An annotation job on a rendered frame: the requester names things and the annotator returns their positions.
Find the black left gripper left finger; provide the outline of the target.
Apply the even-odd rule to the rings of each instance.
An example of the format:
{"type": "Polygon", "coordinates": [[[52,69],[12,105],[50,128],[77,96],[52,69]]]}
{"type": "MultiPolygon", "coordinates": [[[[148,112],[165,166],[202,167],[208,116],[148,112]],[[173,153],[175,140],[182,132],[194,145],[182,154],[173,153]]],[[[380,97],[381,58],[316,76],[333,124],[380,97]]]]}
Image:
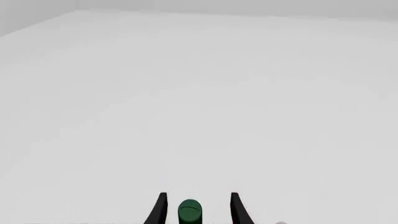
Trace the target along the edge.
{"type": "Polygon", "coordinates": [[[165,224],[167,218],[167,193],[161,192],[144,224],[165,224]]]}

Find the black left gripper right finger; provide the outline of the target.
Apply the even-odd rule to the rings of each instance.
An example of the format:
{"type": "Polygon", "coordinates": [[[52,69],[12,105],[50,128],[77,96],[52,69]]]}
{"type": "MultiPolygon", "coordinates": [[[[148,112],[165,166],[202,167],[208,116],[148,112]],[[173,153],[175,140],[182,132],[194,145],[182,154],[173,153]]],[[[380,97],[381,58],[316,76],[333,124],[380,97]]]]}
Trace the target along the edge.
{"type": "Polygon", "coordinates": [[[231,193],[230,211],[233,224],[255,224],[246,211],[237,192],[231,193]]]}

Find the green bottle cap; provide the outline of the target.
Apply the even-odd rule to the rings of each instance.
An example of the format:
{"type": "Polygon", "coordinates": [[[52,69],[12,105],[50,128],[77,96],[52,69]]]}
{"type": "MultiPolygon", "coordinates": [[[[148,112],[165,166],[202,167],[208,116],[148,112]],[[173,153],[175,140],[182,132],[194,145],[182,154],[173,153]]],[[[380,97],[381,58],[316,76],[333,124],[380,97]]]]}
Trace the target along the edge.
{"type": "Polygon", "coordinates": [[[194,199],[186,199],[178,206],[179,224],[202,224],[202,207],[194,199]]]}

